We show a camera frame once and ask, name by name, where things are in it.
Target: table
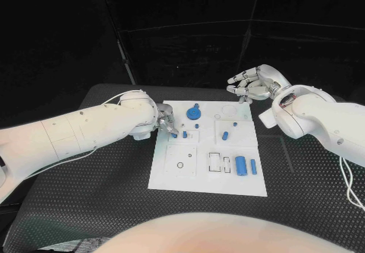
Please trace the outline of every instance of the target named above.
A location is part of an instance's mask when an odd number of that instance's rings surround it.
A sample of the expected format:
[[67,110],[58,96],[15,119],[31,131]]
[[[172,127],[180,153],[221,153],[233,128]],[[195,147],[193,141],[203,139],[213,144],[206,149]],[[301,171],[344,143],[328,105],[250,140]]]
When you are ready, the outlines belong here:
[[[142,89],[151,99],[236,101],[224,90],[97,84],[80,109],[115,94]],[[271,100],[253,101],[250,114],[268,197],[148,190],[157,132],[131,136],[37,177],[8,232],[4,252],[28,252],[58,242],[112,237],[141,222],[174,213],[217,212],[255,217],[318,236],[354,252],[365,251],[365,212],[346,200],[338,157],[307,135],[294,140],[266,129],[258,114]],[[359,198],[363,170],[350,163]]]

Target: cable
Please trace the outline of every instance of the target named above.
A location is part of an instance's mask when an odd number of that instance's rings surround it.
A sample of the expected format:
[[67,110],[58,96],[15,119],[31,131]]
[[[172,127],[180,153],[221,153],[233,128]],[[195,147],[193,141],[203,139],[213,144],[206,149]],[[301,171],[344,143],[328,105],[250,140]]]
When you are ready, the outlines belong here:
[[60,164],[63,164],[63,163],[66,163],[66,162],[76,161],[76,160],[80,159],[80,158],[87,157],[95,151],[96,151],[96,149],[93,149],[93,150],[92,150],[86,155],[83,155],[82,157],[77,157],[77,158],[73,158],[73,159],[70,159],[70,160],[66,160],[66,161],[63,161],[63,162],[56,163],[54,165],[51,165],[51,166],[47,167],[45,169],[37,171],[37,172],[35,172],[34,174],[31,174],[27,178],[35,176],[37,174],[40,174],[41,172],[44,172],[45,170],[48,170],[48,169],[53,168],[54,166],[57,166],[57,165],[60,165]]
[[123,95],[123,94],[126,94],[126,93],[129,93],[129,92],[141,92],[141,90],[132,90],[132,91],[125,91],[125,92],[122,92],[122,93],[119,93],[118,95],[115,95],[110,99],[107,99],[102,104],[105,104],[107,101],[110,101],[113,98],[116,98],[118,96],[120,96],[120,95]]
[[[341,159],[343,159],[343,162],[344,162],[344,165],[346,165],[346,168],[347,168],[348,182],[347,182],[346,174],[344,174],[344,171],[343,171]],[[351,190],[351,183],[353,183],[351,170],[350,170],[350,168],[348,168],[348,165],[347,165],[347,162],[346,162],[344,158],[341,158],[341,157],[340,157],[340,171],[341,171],[341,176],[343,176],[344,183],[346,183],[346,186],[347,186],[347,190],[346,190],[347,201],[348,201],[356,207],[359,207],[359,208],[365,211],[365,206],[363,206],[363,204],[360,203],[359,198],[357,198],[357,196],[354,195],[353,190]],[[353,196],[353,198],[356,199],[357,203],[354,203],[354,202],[351,201],[350,196],[348,196],[348,193],[351,194],[351,196]]]

